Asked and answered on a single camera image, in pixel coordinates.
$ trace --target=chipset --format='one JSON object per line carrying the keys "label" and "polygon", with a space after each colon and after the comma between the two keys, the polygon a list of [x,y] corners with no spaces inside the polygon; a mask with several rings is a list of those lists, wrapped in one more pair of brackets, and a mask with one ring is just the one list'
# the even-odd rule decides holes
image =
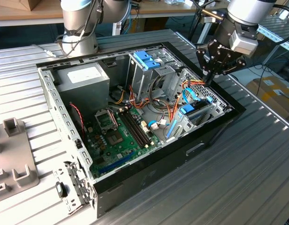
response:
{"label": "chipset", "polygon": [[118,130],[108,132],[106,134],[106,138],[111,145],[115,145],[123,141],[122,135]]}

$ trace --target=aluminum table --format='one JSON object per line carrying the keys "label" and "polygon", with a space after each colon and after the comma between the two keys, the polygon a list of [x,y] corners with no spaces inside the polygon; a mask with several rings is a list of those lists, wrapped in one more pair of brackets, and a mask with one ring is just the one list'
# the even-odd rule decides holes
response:
{"label": "aluminum table", "polygon": [[[171,42],[197,63],[195,46],[160,30],[99,38],[102,51]],[[58,45],[43,45],[61,54]],[[289,124],[230,76],[216,82],[246,107],[216,142],[94,222],[90,207],[73,216],[55,190],[52,169],[67,154],[48,111],[35,63],[53,60],[29,46],[0,50],[0,123],[25,122],[40,183],[0,202],[0,224],[283,224],[289,217]]]}

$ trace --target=capacitor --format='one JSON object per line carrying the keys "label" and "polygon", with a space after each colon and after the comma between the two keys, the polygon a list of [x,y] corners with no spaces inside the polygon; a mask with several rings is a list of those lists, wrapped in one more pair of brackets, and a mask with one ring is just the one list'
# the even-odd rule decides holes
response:
{"label": "capacitor", "polygon": [[105,145],[101,145],[100,148],[101,148],[102,151],[106,150],[106,146]]}

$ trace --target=metal bracket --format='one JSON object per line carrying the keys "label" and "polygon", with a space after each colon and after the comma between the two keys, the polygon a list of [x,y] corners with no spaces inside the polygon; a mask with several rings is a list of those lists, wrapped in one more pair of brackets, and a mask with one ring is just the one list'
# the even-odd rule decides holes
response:
{"label": "metal bracket", "polygon": [[69,215],[88,204],[93,198],[94,191],[85,183],[86,176],[78,163],[64,162],[58,170],[53,171],[53,174],[57,179],[57,192],[66,204]]}

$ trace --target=label on power supply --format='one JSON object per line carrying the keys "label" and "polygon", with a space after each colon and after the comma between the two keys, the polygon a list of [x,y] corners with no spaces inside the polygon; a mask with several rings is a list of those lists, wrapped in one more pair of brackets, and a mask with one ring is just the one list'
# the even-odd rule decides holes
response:
{"label": "label on power supply", "polygon": [[89,67],[85,69],[80,69],[77,71],[71,71],[68,73],[68,77],[72,83],[78,83],[82,81],[87,81],[93,78],[100,77],[98,69],[95,67]]}

